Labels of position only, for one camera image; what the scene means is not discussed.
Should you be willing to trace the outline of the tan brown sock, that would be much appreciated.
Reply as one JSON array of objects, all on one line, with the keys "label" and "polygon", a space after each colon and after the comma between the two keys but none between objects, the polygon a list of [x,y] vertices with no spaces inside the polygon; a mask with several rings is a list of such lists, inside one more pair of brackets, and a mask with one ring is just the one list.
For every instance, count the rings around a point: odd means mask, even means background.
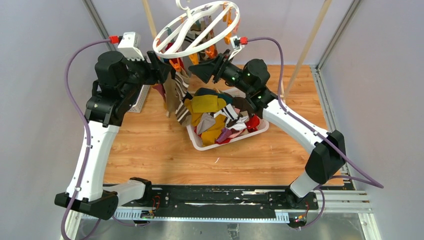
[{"label": "tan brown sock", "polygon": [[172,79],[172,76],[169,74],[166,81],[163,84],[165,90],[165,104],[166,110],[171,115],[176,111],[178,96],[176,90],[176,82]]}]

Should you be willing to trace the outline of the brown white striped sock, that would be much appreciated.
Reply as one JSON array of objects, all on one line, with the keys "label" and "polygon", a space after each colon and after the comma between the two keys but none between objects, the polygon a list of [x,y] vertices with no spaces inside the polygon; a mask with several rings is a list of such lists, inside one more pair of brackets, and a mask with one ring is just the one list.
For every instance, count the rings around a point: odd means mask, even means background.
[{"label": "brown white striped sock", "polygon": [[190,79],[186,71],[182,69],[175,73],[174,81],[178,98],[175,110],[176,120],[182,127],[187,127],[192,119],[191,112],[185,105],[185,100],[191,99],[191,95],[188,92]]}]

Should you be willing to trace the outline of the white round clip hanger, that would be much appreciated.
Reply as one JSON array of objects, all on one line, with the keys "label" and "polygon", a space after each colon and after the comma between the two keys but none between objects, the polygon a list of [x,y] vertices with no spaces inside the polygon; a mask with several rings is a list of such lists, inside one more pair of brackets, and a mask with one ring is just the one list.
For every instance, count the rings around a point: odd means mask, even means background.
[{"label": "white round clip hanger", "polygon": [[229,58],[234,58],[243,48],[237,36],[241,13],[236,3],[218,0],[195,8],[176,6],[183,14],[168,23],[153,39],[152,49],[162,59],[167,59],[176,71],[186,67],[183,58],[192,65],[217,57],[217,43],[225,42],[231,49]]}]

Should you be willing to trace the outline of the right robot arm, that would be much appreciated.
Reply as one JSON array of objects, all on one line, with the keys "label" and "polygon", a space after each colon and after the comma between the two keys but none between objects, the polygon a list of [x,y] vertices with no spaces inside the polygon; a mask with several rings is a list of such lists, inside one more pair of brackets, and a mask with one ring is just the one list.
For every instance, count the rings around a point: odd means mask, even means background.
[{"label": "right robot arm", "polygon": [[262,59],[254,58],[240,68],[232,63],[226,50],[188,69],[204,83],[224,80],[228,86],[242,91],[255,114],[279,127],[309,153],[304,172],[285,190],[285,200],[291,208],[303,205],[306,195],[327,183],[346,163],[343,134],[314,126],[281,102],[267,87],[271,75]]}]

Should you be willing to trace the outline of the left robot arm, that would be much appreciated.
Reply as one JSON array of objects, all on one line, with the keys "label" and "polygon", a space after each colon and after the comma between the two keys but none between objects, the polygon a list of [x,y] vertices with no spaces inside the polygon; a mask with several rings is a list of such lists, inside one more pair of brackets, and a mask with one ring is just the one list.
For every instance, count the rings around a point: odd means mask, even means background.
[{"label": "left robot arm", "polygon": [[84,144],[74,176],[65,192],[55,196],[57,206],[101,220],[110,219],[118,207],[136,201],[145,207],[154,199],[149,180],[132,177],[104,187],[104,175],[114,140],[144,86],[165,82],[171,66],[154,51],[147,59],[130,59],[119,51],[102,53],[94,67],[97,79],[82,116]]}]

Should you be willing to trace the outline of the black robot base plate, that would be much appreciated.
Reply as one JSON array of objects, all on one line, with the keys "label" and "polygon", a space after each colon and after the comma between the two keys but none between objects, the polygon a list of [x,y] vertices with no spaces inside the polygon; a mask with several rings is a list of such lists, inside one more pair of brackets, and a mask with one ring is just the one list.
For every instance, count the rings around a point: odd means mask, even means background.
[{"label": "black robot base plate", "polygon": [[127,216],[140,219],[149,211],[154,220],[187,221],[280,221],[319,208],[316,194],[288,196],[285,185],[155,185],[149,202],[131,200]]}]

